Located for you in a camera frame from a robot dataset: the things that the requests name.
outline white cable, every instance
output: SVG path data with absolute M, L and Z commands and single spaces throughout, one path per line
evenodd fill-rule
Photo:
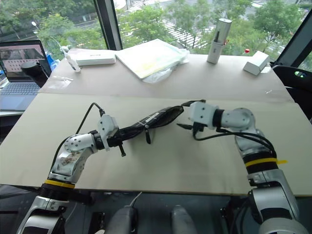
M 68 217 L 67 217 L 67 219 L 66 219 L 66 223 L 68 223 L 70 217 L 73 215 L 73 213 L 74 213 L 74 211 L 75 211 L 75 209 L 76 209 L 76 206 L 77 206 L 77 202 L 75 203 L 75 205 L 74 205 L 72 211 L 71 211 L 70 214 L 68 215 Z
M 140 192 L 133 200 L 132 202 L 130 203 L 129 206 L 133 206 L 134 202 L 136 201 L 136 199 L 142 194 L 142 192 Z

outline laptop keyboard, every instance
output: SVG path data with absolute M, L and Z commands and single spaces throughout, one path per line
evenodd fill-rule
M 25 82 L 11 82 L 4 86 L 0 94 L 1 95 L 36 95 L 39 86 L 36 83 Z

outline tabletop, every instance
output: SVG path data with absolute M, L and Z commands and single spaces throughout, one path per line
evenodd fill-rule
M 62 60 L 40 92 L 293 102 L 270 67 L 265 67 L 258 76 L 244 71 L 249 58 L 221 56 L 218 64 L 211 64 L 206 61 L 207 55 L 189 55 L 188 63 L 178 66 L 167 79 L 154 84 L 139 80 L 118 59 L 115 64 L 83 66 L 80 73 L 75 73 L 67 61 Z
M 116 117 L 120 128 L 167 106 L 188 99 L 38 94 L 0 146 L 0 184 L 40 186 L 47 178 L 55 150 L 73 135 L 91 102 Z M 209 100 L 222 109 L 245 107 L 256 127 L 274 145 L 295 195 L 312 195 L 312 125 L 293 102 Z M 151 132 L 152 144 L 141 134 L 118 148 L 90 156 L 78 181 L 79 189 L 205 194 L 246 194 L 250 190 L 244 163 L 233 136 L 198 142 L 176 123 L 188 123 L 188 108 L 173 123 Z M 97 129 L 92 110 L 81 133 Z M 202 136 L 215 134 L 206 129 Z

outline white bottle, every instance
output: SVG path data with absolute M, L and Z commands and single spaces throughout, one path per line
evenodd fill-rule
M 69 65 L 73 68 L 73 70 L 74 70 L 75 72 L 80 72 L 81 69 L 80 69 L 80 67 L 78 66 L 78 63 L 77 63 L 74 59 L 72 59 L 68 53 L 64 52 L 64 55 L 65 55 L 65 58 L 67 59 L 67 62 L 68 62 Z

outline black cup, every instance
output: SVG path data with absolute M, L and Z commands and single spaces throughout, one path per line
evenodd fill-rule
M 41 88 L 48 80 L 48 75 L 40 63 L 30 61 L 25 62 L 21 66 L 21 70 Z

